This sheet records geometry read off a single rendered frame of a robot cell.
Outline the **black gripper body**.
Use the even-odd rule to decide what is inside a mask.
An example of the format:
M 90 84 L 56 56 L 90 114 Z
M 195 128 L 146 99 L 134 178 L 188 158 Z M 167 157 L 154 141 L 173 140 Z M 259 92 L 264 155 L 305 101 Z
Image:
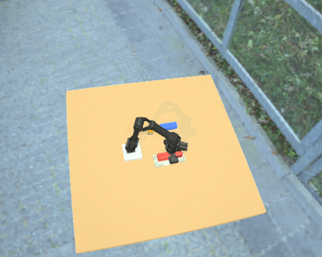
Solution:
M 168 154 L 170 154 L 171 156 L 170 156 L 170 158 L 169 158 L 169 162 L 170 162 L 170 164 L 175 164 L 175 163 L 178 163 L 178 157 L 176 157 L 176 155 L 174 154 L 174 152 L 175 152 L 175 150 L 177 150 L 177 148 L 176 149 L 174 149 L 174 150 L 171 150 L 171 149 L 169 149 L 168 148 L 168 144 L 166 144 L 166 139 L 164 140 L 164 145 L 166 145 L 166 147 L 167 147 L 167 153 Z M 176 153 L 176 152 L 175 152 Z

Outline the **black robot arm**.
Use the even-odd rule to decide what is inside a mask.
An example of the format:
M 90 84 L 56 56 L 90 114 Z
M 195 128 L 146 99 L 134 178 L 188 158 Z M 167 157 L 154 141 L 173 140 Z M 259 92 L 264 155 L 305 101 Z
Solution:
M 144 121 L 147 121 L 149 123 L 149 126 L 144 127 Z M 138 146 L 138 141 L 140 138 L 138 138 L 138 134 L 140 131 L 147 131 L 147 130 L 153 130 L 162 137 L 166 138 L 166 144 L 168 144 L 168 148 L 171 150 L 175 150 L 175 152 L 181 152 L 181 151 L 186 151 L 188 148 L 188 143 L 181 142 L 180 136 L 173 132 L 173 131 L 168 131 L 159 124 L 157 124 L 154 120 L 149 120 L 146 117 L 136 117 L 135 118 L 135 123 L 133 126 L 133 135 L 129 138 L 127 138 L 126 145 L 125 145 L 125 150 L 127 154 L 134 153 L 135 148 Z M 174 152 L 174 153 L 175 153 Z

